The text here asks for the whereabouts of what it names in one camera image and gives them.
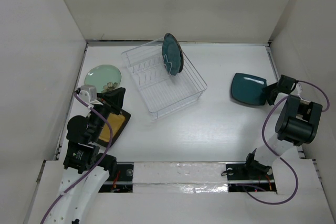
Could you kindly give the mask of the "teal square plate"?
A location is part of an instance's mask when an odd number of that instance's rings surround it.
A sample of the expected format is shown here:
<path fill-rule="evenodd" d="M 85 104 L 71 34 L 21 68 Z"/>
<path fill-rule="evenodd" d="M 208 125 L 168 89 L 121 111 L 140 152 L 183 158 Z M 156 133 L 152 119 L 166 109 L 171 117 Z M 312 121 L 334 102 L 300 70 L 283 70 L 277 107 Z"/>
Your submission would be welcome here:
<path fill-rule="evenodd" d="M 267 80 L 245 73 L 235 73 L 231 86 L 231 97 L 241 103 L 260 106 L 266 103 L 263 89 L 267 87 Z"/>

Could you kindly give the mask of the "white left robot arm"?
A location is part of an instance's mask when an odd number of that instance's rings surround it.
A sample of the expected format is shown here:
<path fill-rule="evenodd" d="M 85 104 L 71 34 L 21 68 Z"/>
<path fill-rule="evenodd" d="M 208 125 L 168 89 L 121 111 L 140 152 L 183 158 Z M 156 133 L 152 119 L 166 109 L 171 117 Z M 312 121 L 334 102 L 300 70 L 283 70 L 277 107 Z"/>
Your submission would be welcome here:
<path fill-rule="evenodd" d="M 122 111 L 125 88 L 98 93 L 84 85 L 73 93 L 88 114 L 67 123 L 68 147 L 57 198 L 41 223 L 83 223 L 101 186 L 117 175 L 117 159 L 107 151 L 114 143 L 108 117 Z"/>

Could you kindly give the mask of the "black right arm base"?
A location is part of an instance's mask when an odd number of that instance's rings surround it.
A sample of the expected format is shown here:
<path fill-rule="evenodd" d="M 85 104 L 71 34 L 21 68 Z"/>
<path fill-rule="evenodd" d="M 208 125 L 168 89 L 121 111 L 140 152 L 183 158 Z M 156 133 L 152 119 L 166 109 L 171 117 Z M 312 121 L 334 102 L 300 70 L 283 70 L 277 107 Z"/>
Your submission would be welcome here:
<path fill-rule="evenodd" d="M 221 172 L 229 182 L 229 192 L 247 191 L 273 191 L 276 192 L 276 184 L 270 166 L 261 164 L 255 160 L 255 152 L 247 155 L 244 163 L 228 163 Z"/>

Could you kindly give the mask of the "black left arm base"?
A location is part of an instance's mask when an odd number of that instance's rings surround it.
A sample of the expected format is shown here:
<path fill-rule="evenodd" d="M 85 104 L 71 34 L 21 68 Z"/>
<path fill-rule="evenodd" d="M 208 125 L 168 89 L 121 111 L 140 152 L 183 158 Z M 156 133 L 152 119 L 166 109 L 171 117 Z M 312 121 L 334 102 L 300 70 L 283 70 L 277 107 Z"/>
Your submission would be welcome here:
<path fill-rule="evenodd" d="M 99 189 L 99 193 L 133 192 L 134 163 L 118 163 L 116 173 L 110 176 Z"/>

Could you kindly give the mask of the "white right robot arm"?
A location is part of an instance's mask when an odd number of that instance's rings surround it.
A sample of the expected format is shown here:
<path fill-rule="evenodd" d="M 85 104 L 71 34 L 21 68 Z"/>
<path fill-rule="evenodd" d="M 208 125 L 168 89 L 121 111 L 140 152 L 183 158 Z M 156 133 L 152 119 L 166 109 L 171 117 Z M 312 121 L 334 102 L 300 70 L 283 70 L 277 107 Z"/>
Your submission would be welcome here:
<path fill-rule="evenodd" d="M 261 171 L 265 172 L 270 168 L 274 161 L 289 149 L 310 144 L 314 140 L 324 111 L 323 106 L 291 94 L 298 83 L 299 80 L 282 75 L 277 83 L 264 88 L 267 102 L 274 107 L 262 125 L 263 145 L 248 154 L 246 163 L 242 166 L 246 177 L 255 178 Z M 275 125 L 275 133 L 267 140 L 267 123 L 280 105 L 283 107 Z"/>

